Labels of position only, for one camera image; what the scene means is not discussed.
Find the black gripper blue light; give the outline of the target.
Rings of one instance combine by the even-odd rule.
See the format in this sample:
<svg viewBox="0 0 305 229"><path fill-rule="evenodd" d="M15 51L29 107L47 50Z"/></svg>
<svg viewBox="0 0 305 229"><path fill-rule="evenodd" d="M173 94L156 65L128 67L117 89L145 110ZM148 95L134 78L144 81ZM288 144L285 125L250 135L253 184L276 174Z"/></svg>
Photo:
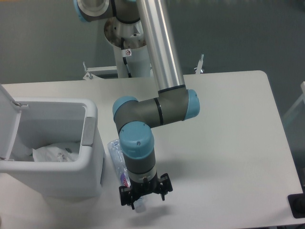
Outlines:
<svg viewBox="0 0 305 229"><path fill-rule="evenodd" d="M131 187L120 186L119 194L122 206L130 206L132 210L135 210L134 203L137 198L140 198L151 193L160 194L162 200L165 200L165 196L173 191L172 183L167 173L160 176L155 175L150 180L144 180L142 182L136 182L130 180Z"/></svg>

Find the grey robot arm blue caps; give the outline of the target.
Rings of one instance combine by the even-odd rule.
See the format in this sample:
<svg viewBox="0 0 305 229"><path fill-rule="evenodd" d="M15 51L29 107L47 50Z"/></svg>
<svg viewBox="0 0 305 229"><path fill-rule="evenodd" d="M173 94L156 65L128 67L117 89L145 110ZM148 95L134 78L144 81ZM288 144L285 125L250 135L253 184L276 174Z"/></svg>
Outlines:
<svg viewBox="0 0 305 229"><path fill-rule="evenodd" d="M76 0L74 7L82 21L106 19L104 35L113 47L119 77L155 77L157 97L121 97L112 113L130 180L129 187L119 188L121 204L133 206L151 193L165 197L173 187L168 174L157 175L152 129L200 111L196 92L185 86L166 1Z"/></svg>

